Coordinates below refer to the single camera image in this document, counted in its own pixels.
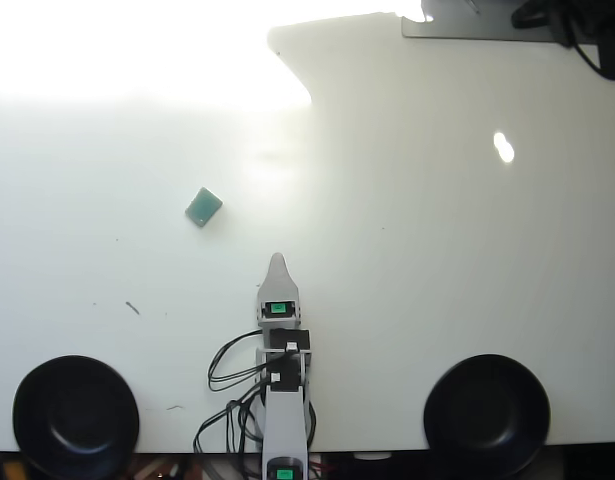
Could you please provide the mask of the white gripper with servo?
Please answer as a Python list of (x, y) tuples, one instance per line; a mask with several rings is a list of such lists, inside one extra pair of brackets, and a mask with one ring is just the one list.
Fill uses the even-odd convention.
[(285, 257), (276, 252), (272, 255), (267, 271), (267, 282), (261, 285), (257, 295), (257, 320), (263, 327), (272, 323), (288, 324), (295, 328), (301, 322), (298, 288), (287, 269)]

